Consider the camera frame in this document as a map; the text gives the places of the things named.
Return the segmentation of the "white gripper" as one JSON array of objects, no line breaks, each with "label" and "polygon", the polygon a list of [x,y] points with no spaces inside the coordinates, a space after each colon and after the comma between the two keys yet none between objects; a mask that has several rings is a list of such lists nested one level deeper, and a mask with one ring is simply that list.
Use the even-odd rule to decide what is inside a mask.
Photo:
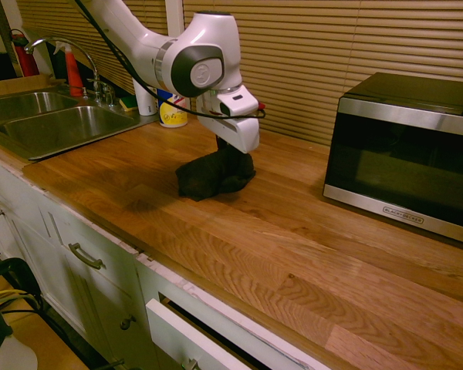
[{"label": "white gripper", "polygon": [[219,150],[227,149],[230,144],[242,153],[249,153],[259,145],[257,118],[218,119],[199,116],[198,120],[216,135]]}]

